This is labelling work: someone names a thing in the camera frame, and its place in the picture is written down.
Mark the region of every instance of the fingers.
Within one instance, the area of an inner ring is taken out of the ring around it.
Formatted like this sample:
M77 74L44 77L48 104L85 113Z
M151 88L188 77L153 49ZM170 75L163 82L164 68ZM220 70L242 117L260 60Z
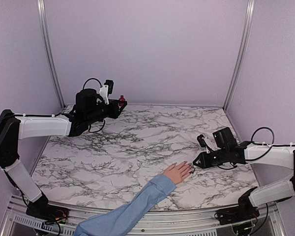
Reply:
M191 175L189 172L187 174L185 174L184 176L182 176L182 180L184 180L185 178L187 178L189 175Z
M187 161L181 162L179 165L177 165L177 169L179 170L181 167L183 167Z
M189 164L184 165L183 167L181 167L181 168L179 169L179 172L182 173L182 172L184 172L186 169L188 169L189 167L190 167Z
M167 167L166 171L170 171L171 169L175 168L177 162Z
M188 165L188 167L183 172L181 172L181 176L184 176L185 174L187 174L190 171L190 169L191 169L191 166Z

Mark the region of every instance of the shirt cuff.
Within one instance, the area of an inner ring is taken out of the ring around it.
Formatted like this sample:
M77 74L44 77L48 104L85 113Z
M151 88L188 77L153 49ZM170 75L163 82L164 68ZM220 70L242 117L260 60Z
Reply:
M165 175L158 175L154 177L150 182L160 186L166 196L176 189L176 185L172 182L170 178Z

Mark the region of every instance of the wire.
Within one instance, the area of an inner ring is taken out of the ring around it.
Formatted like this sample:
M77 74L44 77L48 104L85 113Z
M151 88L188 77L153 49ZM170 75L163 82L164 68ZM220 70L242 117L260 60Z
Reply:
M57 114L52 114L52 115L27 115L27 114L25 114L25 117L53 117L53 116L59 116L59 115L62 115L62 113L61 112L59 112L59 113L57 113Z
M273 130L272 130L271 128L266 127L266 126L263 126L263 127L260 127L260 128L258 128L258 129L256 129L256 131L255 131L255 132L252 134L252 136L251 136L251 142L254 143L254 136L256 135L256 133L257 133L259 130L262 130L262 129L267 129L267 130L269 130L269 131L271 132L271 134L272 134L272 144L274 144L274 140L275 140L274 132L273 132Z
M104 128L105 123L106 123L105 120L103 120L103 126L99 130L96 130L96 131L91 131L90 129L92 128L92 126L89 125L88 132L93 134L93 133L97 133L97 132L101 131Z
M264 146L264 145L271 145L273 147L295 147L295 144L264 144L264 143L253 143L254 145L260 145L260 146Z
M52 221L54 221L58 225L59 231L58 231L57 236L59 236L61 233L61 227L60 227L60 224L58 223L58 221L55 218L51 218L51 217L46 217L46 218L51 219Z
M65 214L62 210L57 210L56 212L58 212L58 211L62 212L62 216L65 217Z
M223 168L223 167L220 167L220 166L217 166L218 168L220 168L220 169L222 169L222 170L226 170L226 171L229 171L229 170L233 170L233 169L235 169L235 168L237 168L237 166L233 166L233 167L231 167L231 168Z
M257 218L257 216L255 215L255 214L252 214L255 218L256 218L256 223L255 224L257 224L258 223L258 218Z
M217 215L217 213L214 214L214 218L217 219L217 220L220 220L220 218L217 217L216 215Z
M265 127L265 126L260 127L259 129L256 129L256 131L255 131L255 132L252 134L252 136L251 136L251 142L252 142L253 144L255 143L255 142L254 142L254 136L255 136L255 134L256 134L259 130L262 130L262 129L267 129L267 130L269 130L269 131L271 132L271 134L272 134L272 143L271 143L271 144L274 144L274 140L275 140L274 132L273 132L272 129L270 129L269 127ZM257 160L263 158L265 155L267 155L267 154L271 151L272 148L273 148L273 145L271 145L271 146L269 147L269 149L268 149L264 154L262 154L261 156L255 158L255 159L249 159L249 160L248 160L248 159L245 159L245 161L257 161Z
M269 215L269 206L267 205L267 203L265 204L266 205L266 215L265 215L265 220L262 222L262 224L254 231L252 232L250 235L254 235L259 229L261 229L261 227L266 223L266 220L267 220L267 217Z
M21 195L22 195L23 202L25 203L25 205L26 205L27 207L29 207L28 203L25 201L24 193L23 193L21 190L20 190L20 192L21 192Z
M96 80L99 83L100 87L102 87L102 83L97 78L90 78L90 79L85 81L85 83L83 85L83 89L85 88L85 85L87 84L87 82L90 81L90 80Z

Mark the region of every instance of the aluminum frame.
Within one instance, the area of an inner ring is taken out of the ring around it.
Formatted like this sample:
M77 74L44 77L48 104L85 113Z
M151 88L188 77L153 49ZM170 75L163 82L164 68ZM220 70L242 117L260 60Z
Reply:
M244 23L244 30L241 38L241 43L240 43L240 48L238 52L238 57L236 61L236 65L234 68L231 84L229 86L224 105L223 105L223 110L227 112L231 100L234 95L234 91L238 82L241 66L242 66L242 61L245 56L245 52L247 50L247 45L249 41L249 36L250 36L250 31L251 31L251 25L252 25L252 18L253 18L253 13L255 9L255 0L248 0L247 4L247 11L246 11L246 18L245 18L245 23Z
M56 202L50 203L69 209L66 224L60 224L62 228L61 235L63 236L72 235L76 226L81 221L91 216L110 211L107 209L73 206ZM201 233L215 232L219 228L230 227L230 224L223 226L219 225L218 220L214 218L215 211L219 208L221 207L183 211L150 211L139 221L128 235L189 236L195 235L195 233L201 235ZM34 227L41 224L42 220L26 215L26 209L27 207L20 196L13 195L11 197L2 222L0 236L10 236L14 222L24 225L32 224ZM264 218L266 215L266 207L260 208L259 211L260 219ZM276 204L269 205L269 220L271 221L275 236L286 236ZM57 232L57 227L53 227L53 229L54 232Z
M39 14L39 21L40 21L40 26L41 26L41 32L44 40L44 46L45 46L45 51L47 55L47 61L51 73L51 77L53 80L53 84L55 87L56 91L56 96L58 99L58 103L60 107L63 109L65 107L65 102L64 98L60 89L60 84L56 72L56 67L53 59L53 54L52 54L52 49L50 45L50 40L49 40L49 33L48 33L48 27L47 27L47 19L46 19L46 13L45 13L45 1L44 0L38 0L38 14Z

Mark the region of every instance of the black cable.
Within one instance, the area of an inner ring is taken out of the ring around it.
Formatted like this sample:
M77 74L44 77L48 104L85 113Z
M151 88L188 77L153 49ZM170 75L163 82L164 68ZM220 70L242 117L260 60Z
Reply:
M261 143L253 143L254 145L259 145L259 146L264 146L264 145L271 145L271 146L273 146L273 147L278 147L278 148L280 148L280 147L295 147L295 144L292 144L292 145L290 145L290 144L261 144Z
M267 130L269 130L269 131L271 132L271 134L272 134L272 144L274 144L274 140L275 140L274 132L273 132L273 130L272 130L271 128L266 127L266 126L263 126L263 127L260 127L260 128L258 128L258 129L256 129L256 131L255 131L255 132L252 134L252 136L251 136L251 142L254 143L254 136L255 136L255 134L256 134L259 130L262 130L262 129L267 129Z
M259 130L262 130L262 129L267 129L267 130L269 130L269 131L271 132L271 134L272 134L272 144L274 144L274 140L275 140L274 132L273 132L272 129L270 129L269 127L265 127L265 126L260 127L259 129L256 129L256 131L255 131L255 132L252 134L252 136L251 136L251 142L252 142L253 144L255 143L255 142L254 142L254 136L255 136L255 134L256 134ZM245 161L257 161L257 160L263 158L265 155L267 155L267 154L271 151L272 148L273 148L273 145L271 145L271 146L269 147L269 149L268 149L264 154L262 154L261 156L255 158L255 159L249 159L249 160L248 160L248 159L245 159Z
M103 126L99 130L96 130L96 131L90 131L90 129L92 128L92 126L89 125L88 132L91 133L91 134L93 134L93 133L97 133L97 132L101 131L104 128L105 123L106 123L105 120L103 120Z
M83 85L83 89L85 88L85 85L87 84L87 82L90 81L90 80L96 80L99 83L100 87L102 87L102 83L97 78L90 78L90 79L85 81L85 83Z
M51 218L51 217L46 217L46 218L51 219L52 221L54 221L58 225L59 231L58 231L57 236L59 236L61 234L61 227L60 227L60 224L58 223L58 221L55 218Z
M22 195L23 202L25 203L25 205L26 205L27 207L29 207L28 203L25 201L24 193L23 193L21 190L20 190L20 192L21 192L21 195Z
M266 223L266 220L267 220L267 217L269 215L269 206L267 205L267 203L265 204L266 205L266 215L265 215L265 220L262 222L262 224L254 231L252 232L250 235L254 235L259 229L261 229L261 227Z
M229 169L226 169L226 168L223 168L223 167L220 167L220 166L217 166L217 167L222 169L222 170L226 170L226 171L233 170L233 169L237 168L237 166L233 166L233 167L231 167Z
M59 112L58 114L52 114L52 115L27 115L25 114L25 117L53 117L53 116L59 116L61 115L61 112Z

